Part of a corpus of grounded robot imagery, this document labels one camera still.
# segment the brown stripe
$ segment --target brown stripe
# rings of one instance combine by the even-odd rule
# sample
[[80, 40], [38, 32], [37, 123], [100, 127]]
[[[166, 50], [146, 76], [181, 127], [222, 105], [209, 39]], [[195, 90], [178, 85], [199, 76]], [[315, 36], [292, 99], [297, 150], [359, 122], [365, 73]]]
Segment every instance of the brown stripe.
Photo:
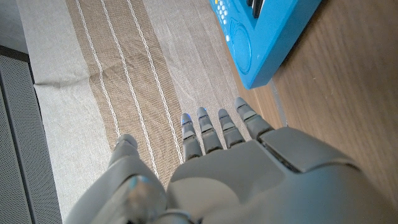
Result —
[[[132, 0], [131, 3], [149, 46], [174, 128], [177, 132], [178, 143], [182, 149], [179, 125], [181, 109], [163, 53], [142, 1]], [[131, 16], [127, 1], [105, 1], [105, 4], [126, 59], [127, 70], [142, 111], [160, 180], [166, 185], [172, 172], [179, 165], [179, 159], [169, 121], [165, 114], [164, 104], [160, 97], [144, 44]], [[93, 58], [76, 1], [67, 0], [67, 5], [83, 56], [90, 70], [90, 86], [105, 124], [108, 141], [111, 148], [113, 148], [116, 141], [116, 132], [113, 117], [101, 87], [99, 69]], [[132, 134], [137, 139], [141, 159], [148, 167], [152, 168], [137, 108], [127, 84], [121, 56], [106, 20], [101, 1], [80, 1], [80, 6], [94, 48], [103, 67], [104, 84], [116, 113], [120, 132]]]

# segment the wooden table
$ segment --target wooden table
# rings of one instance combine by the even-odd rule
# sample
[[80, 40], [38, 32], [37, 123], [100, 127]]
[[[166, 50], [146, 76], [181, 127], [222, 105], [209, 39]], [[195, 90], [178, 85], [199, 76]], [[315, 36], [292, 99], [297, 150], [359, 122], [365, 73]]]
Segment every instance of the wooden table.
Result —
[[270, 85], [245, 90], [234, 77], [271, 125], [287, 122], [351, 156], [398, 206], [397, 1], [320, 4], [273, 77], [283, 121]]

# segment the blue electronic toy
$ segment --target blue electronic toy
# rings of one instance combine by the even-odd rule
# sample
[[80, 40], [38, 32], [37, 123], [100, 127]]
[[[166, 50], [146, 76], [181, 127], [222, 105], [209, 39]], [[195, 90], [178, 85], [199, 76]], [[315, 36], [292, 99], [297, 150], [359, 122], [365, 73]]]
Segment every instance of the blue electronic toy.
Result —
[[321, 0], [210, 0], [245, 88], [265, 85]]

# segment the perforated gray surface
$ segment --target perforated gray surface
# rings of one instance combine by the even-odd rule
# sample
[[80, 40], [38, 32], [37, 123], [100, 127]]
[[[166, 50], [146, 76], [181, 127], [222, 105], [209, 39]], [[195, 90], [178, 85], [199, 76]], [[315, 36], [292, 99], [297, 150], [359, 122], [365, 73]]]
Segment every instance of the perforated gray surface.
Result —
[[2, 95], [0, 95], [0, 146], [0, 223], [31, 223]]
[[32, 217], [36, 223], [61, 223], [49, 150], [29, 66], [0, 55], [0, 69]]

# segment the robotic hand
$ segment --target robotic hand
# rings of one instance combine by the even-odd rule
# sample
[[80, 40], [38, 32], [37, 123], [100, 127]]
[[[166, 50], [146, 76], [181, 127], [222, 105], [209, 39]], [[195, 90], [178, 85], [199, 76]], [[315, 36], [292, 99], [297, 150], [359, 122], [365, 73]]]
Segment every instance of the robotic hand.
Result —
[[185, 163], [167, 191], [121, 136], [109, 169], [72, 208], [66, 223], [394, 223], [395, 208], [357, 164], [292, 128], [274, 130], [242, 99], [236, 111], [245, 142], [226, 110], [218, 113], [223, 150], [206, 109], [198, 109], [200, 145], [181, 118]]

